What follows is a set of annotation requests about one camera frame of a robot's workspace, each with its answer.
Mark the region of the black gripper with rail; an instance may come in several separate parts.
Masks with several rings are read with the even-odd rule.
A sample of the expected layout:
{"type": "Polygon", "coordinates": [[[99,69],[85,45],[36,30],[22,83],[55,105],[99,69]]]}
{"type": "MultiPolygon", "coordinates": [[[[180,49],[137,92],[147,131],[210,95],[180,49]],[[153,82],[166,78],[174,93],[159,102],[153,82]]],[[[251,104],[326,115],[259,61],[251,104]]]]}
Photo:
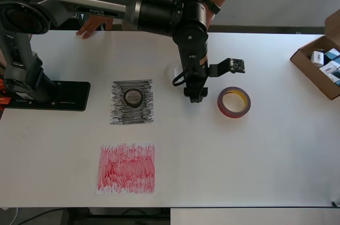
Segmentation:
{"type": "Polygon", "coordinates": [[[192,72],[185,78],[184,95],[191,103],[200,103],[208,95],[208,88],[205,87],[207,76],[200,77],[192,72]]]}

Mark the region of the person's left hand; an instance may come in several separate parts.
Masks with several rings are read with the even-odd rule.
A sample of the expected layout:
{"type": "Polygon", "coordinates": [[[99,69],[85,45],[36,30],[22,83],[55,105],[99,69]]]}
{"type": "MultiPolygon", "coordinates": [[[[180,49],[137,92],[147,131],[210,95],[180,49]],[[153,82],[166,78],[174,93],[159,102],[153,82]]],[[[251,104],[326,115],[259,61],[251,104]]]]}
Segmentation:
{"type": "Polygon", "coordinates": [[[215,14],[213,12],[211,12],[210,10],[206,11],[206,27],[207,29],[209,29],[210,24],[212,22],[212,20],[214,19],[215,14]]]}

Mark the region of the person's right hand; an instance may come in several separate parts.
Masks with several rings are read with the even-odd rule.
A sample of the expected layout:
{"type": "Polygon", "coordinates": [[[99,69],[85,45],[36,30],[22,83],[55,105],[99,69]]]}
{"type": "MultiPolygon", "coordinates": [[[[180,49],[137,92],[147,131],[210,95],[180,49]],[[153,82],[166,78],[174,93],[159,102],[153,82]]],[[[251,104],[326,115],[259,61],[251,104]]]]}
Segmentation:
{"type": "Polygon", "coordinates": [[[88,39],[95,33],[96,29],[102,24],[105,25],[106,31],[110,31],[113,26],[113,19],[103,16],[92,15],[88,18],[88,20],[84,23],[80,30],[76,32],[76,35],[82,36],[82,39],[88,39]]]}

